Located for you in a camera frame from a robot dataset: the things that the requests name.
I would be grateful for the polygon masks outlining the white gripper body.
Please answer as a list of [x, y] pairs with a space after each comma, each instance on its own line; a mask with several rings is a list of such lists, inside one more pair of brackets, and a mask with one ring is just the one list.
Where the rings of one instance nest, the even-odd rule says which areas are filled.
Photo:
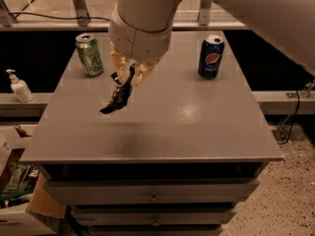
[[172, 26], [158, 31], [144, 31], [129, 26], [115, 6], [108, 33], [117, 51], [139, 63], [161, 58], [169, 48]]

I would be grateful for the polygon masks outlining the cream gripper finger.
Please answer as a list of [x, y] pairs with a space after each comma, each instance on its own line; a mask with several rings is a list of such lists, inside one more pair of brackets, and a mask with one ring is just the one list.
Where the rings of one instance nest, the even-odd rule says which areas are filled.
[[153, 72], [158, 62], [159, 60], [156, 59], [153, 61], [137, 64], [135, 68], [135, 76], [132, 80], [132, 85], [134, 87], [139, 86]]
[[115, 68], [118, 81], [120, 83], [131, 83], [135, 76], [135, 68], [131, 63], [131, 59], [120, 53], [113, 42], [110, 43], [111, 47], [111, 61]]

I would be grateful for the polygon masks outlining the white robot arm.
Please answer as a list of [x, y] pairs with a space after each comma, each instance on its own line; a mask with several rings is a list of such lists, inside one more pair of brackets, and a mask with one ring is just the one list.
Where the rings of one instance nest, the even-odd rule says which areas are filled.
[[[145, 80], [170, 45], [182, 0], [117, 0], [109, 24], [111, 62], [122, 77], [128, 60]], [[315, 0], [211, 0], [315, 75]]]

